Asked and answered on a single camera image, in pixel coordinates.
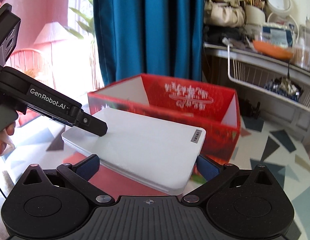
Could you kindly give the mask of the person's left hand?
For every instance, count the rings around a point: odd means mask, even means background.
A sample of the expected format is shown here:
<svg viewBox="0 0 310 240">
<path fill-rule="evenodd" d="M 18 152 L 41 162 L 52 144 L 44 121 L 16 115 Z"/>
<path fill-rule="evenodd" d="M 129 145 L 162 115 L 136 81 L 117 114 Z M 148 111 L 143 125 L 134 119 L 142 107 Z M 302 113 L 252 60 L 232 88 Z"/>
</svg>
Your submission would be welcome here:
<svg viewBox="0 0 310 240">
<path fill-rule="evenodd" d="M 0 157 L 5 155 L 7 152 L 15 149 L 15 146 L 10 139 L 10 136 L 14 134 L 14 131 L 15 122 L 13 122 L 0 132 Z"/>
</svg>

